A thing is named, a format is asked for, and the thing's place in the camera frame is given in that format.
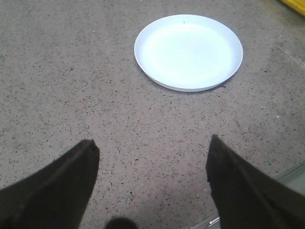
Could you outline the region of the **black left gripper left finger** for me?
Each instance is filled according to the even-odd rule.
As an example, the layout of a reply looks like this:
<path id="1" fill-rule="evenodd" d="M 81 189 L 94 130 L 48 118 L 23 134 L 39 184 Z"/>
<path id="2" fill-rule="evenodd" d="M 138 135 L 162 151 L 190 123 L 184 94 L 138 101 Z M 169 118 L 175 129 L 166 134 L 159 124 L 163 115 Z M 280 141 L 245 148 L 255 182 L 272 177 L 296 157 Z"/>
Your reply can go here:
<path id="1" fill-rule="evenodd" d="M 100 150 L 82 140 L 31 176 L 0 191 L 2 229 L 77 229 L 96 182 Z"/>

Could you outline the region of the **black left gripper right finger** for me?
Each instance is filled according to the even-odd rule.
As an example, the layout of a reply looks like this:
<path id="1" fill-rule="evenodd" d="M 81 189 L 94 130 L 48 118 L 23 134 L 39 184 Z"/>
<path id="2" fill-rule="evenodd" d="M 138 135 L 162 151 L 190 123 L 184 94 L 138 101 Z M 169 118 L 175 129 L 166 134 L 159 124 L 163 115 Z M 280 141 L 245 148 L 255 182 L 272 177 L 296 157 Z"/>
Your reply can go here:
<path id="1" fill-rule="evenodd" d="M 223 229 L 303 229 L 305 197 L 270 178 L 212 135 L 207 181 Z"/>

